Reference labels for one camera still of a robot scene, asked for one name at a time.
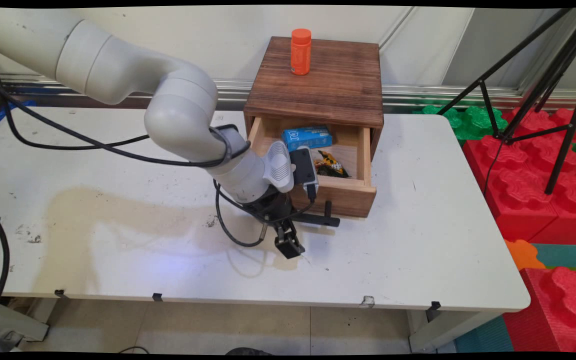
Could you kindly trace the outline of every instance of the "orange foam block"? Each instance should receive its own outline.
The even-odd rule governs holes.
[[[521,269],[546,269],[541,261],[537,260],[537,248],[526,240],[505,241],[505,246],[508,247],[512,260],[517,266],[517,270]]]

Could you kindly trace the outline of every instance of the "floor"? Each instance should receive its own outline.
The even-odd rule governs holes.
[[[142,346],[153,354],[205,355],[237,347],[273,355],[410,353],[404,310],[61,299],[48,324],[44,341],[22,342],[19,348],[117,353]]]

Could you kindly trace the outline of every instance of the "snack package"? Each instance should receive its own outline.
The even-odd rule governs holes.
[[[338,162],[331,153],[322,150],[319,150],[318,153],[321,154],[321,157],[314,157],[317,175],[350,178],[341,162]]]

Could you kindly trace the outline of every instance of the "blue box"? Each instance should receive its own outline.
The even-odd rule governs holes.
[[[288,151],[297,150],[302,145],[311,149],[332,145],[332,135],[324,125],[287,129],[281,133],[281,139],[288,147]]]

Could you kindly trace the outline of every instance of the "wooden drawer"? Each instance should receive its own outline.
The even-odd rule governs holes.
[[[270,144],[281,140],[283,130],[310,124],[304,120],[255,117],[248,139],[252,150],[259,157],[263,157]],[[350,178],[317,175],[319,189],[311,210],[324,212],[324,205],[330,200],[333,215],[367,217],[377,194],[377,189],[371,186],[370,128],[336,124],[328,124],[327,127],[332,134],[333,144],[317,150],[331,153],[343,165]],[[306,192],[300,185],[295,185],[290,191],[290,197],[297,209],[309,203]]]

